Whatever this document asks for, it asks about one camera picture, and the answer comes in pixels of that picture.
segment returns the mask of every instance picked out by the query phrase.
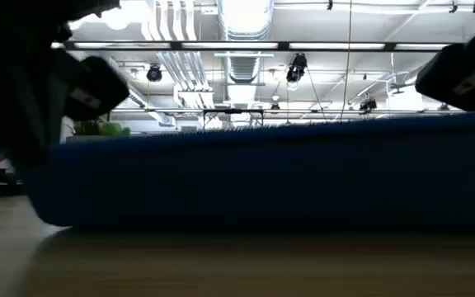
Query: spotlight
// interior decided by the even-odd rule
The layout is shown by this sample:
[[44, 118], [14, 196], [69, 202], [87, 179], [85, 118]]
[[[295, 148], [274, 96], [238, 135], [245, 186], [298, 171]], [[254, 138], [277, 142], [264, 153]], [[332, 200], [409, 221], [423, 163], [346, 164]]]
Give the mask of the spotlight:
[[296, 57], [293, 60], [293, 63], [289, 67], [287, 72], [287, 82], [297, 83], [300, 78], [305, 74], [305, 69], [307, 68], [307, 59], [305, 54], [296, 54]]
[[279, 111], [280, 110], [280, 104], [278, 103], [272, 103], [272, 106], [270, 107], [272, 110]]
[[160, 82], [162, 79], [161, 65], [151, 64], [146, 78], [152, 83]]

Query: blue tray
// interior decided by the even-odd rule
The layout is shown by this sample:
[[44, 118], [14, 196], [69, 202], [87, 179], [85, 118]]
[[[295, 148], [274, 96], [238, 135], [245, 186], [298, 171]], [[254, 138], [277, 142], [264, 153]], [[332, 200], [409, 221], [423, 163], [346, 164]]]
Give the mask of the blue tray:
[[475, 113], [63, 144], [23, 172], [60, 226], [475, 229]]

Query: table surface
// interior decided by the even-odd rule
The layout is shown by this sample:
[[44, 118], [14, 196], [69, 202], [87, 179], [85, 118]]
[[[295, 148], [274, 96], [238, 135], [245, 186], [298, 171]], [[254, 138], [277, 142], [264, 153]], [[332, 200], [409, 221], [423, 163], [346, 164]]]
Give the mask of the table surface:
[[0, 296], [475, 297], [475, 234], [91, 233], [0, 198]]

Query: black camera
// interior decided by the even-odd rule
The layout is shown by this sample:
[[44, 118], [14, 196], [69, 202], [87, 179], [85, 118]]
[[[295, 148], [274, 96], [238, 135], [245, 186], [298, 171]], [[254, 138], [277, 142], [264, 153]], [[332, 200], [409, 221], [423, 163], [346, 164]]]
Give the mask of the black camera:
[[149, 71], [146, 74], [146, 78], [152, 83], [160, 82], [162, 79], [161, 65], [151, 64], [149, 66]]

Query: ventilation duct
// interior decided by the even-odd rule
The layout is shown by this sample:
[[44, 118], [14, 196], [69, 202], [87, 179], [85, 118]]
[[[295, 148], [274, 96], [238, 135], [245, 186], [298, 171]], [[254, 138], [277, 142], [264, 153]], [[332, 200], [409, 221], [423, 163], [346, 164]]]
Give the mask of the ventilation duct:
[[[224, 40], [260, 41], [268, 38], [274, 0], [218, 0], [218, 10]], [[231, 81], [253, 83], [260, 70], [261, 58], [227, 57], [225, 66]]]

